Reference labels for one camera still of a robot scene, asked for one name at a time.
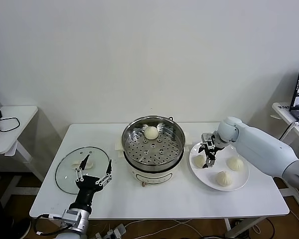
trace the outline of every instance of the electric steamer pot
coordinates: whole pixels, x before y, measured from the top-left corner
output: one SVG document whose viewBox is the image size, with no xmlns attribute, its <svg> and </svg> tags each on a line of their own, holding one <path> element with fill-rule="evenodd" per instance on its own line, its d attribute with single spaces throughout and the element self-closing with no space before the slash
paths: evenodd
<svg viewBox="0 0 299 239">
<path fill-rule="evenodd" d="M 147 139 L 144 130 L 154 126 L 156 139 Z M 147 116 L 130 123 L 122 135 L 124 156 L 133 176 L 145 184 L 169 180 L 179 164 L 185 145 L 185 135 L 173 118 Z"/>
</svg>

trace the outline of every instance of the floor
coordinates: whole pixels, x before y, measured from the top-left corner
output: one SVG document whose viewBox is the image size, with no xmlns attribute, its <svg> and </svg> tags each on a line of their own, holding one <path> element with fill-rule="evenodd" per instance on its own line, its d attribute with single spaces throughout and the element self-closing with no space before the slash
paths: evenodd
<svg viewBox="0 0 299 239">
<path fill-rule="evenodd" d="M 0 197 L 4 193 L 13 175 L 8 173 L 1 173 L 2 179 L 0 180 Z M 284 188 L 284 184 L 280 179 L 275 179 L 279 188 Z M 20 187 L 39 187 L 41 182 L 32 174 L 22 174 L 22 178 L 18 184 Z M 5 211 L 9 216 L 13 216 L 16 221 L 29 216 L 29 210 L 34 202 L 35 196 L 12 196 L 8 201 Z M 292 198 L 286 198 L 286 202 L 289 208 L 299 217 L 299 206 Z M 275 239 L 299 239 L 299 222 L 292 214 L 288 214 L 284 217 L 271 217 L 270 220 L 275 226 Z M 109 228 L 113 229 L 120 223 L 126 225 L 130 221 L 90 221 L 88 229 L 88 238 L 94 237 L 95 233 L 100 232 L 102 236 L 106 234 Z M 134 239 L 139 236 L 151 234 L 161 229 L 174 226 L 176 222 L 169 220 L 153 220 L 144 221 L 131 224 L 128 227 L 127 233 L 123 236 L 124 239 Z M 192 220 L 188 224 L 196 228 L 203 236 L 219 235 L 222 236 L 226 232 L 224 220 Z M 250 230 L 251 239 L 269 239 L 273 233 L 273 228 L 267 220 L 264 220 L 258 224 L 261 229 L 261 234 L 256 234 L 253 230 Z M 38 225 L 41 231 L 52 232 L 57 227 L 48 220 L 41 220 Z M 28 239 L 46 238 L 40 237 L 30 230 L 27 235 Z M 190 227 L 186 225 L 180 225 L 170 230 L 163 231 L 159 234 L 146 237 L 149 239 L 199 239 L 200 236 Z"/>
</svg>

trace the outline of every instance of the white wall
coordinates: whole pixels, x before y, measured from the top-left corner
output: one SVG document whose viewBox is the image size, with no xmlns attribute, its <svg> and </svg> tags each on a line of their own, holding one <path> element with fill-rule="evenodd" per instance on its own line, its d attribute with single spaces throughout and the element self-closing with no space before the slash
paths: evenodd
<svg viewBox="0 0 299 239">
<path fill-rule="evenodd" d="M 299 0 L 0 1 L 0 101 L 76 122 L 270 120 L 299 70 Z"/>
</svg>

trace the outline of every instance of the white plate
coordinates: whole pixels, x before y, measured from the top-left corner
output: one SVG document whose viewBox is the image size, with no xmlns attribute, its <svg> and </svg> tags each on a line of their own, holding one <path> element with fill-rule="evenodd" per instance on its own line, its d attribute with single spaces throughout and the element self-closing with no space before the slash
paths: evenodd
<svg viewBox="0 0 299 239">
<path fill-rule="evenodd" d="M 194 164 L 194 158 L 198 155 L 204 155 L 206 157 L 205 151 L 198 153 L 200 146 L 201 143 L 198 143 L 191 149 L 189 154 L 189 165 L 193 173 L 201 182 L 220 191 L 234 191 L 242 188 L 247 183 L 249 178 L 248 162 L 236 152 L 235 148 L 228 146 L 223 150 L 218 151 L 216 153 L 216 161 L 213 167 L 198 168 Z M 236 172 L 227 166 L 227 160 L 233 156 L 240 158 L 244 162 L 244 169 L 242 171 Z M 216 175 L 220 171 L 230 173 L 233 179 L 233 183 L 230 186 L 223 187 L 216 182 Z"/>
</svg>

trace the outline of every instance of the perforated steamer tray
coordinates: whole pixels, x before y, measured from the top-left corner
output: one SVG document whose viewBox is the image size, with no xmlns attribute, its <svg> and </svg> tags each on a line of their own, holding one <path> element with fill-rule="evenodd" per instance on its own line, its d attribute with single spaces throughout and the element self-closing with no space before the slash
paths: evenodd
<svg viewBox="0 0 299 239">
<path fill-rule="evenodd" d="M 147 139 L 144 131 L 154 126 L 156 139 Z M 172 119 L 148 116 L 135 120 L 123 132 L 122 146 L 127 161 L 138 170 L 162 172 L 176 164 L 183 152 L 185 136 Z"/>
</svg>

